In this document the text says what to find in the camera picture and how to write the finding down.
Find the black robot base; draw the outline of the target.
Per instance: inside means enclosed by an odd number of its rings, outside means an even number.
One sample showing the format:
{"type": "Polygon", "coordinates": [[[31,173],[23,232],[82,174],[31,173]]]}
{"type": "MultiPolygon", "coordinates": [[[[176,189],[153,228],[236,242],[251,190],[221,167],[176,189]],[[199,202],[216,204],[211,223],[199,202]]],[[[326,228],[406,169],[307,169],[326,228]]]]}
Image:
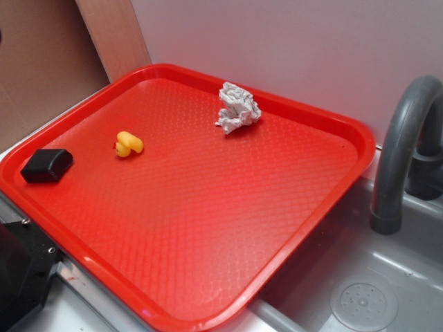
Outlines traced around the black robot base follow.
{"type": "Polygon", "coordinates": [[[1,205],[2,331],[12,331],[42,311],[60,255],[36,223],[1,205]]]}

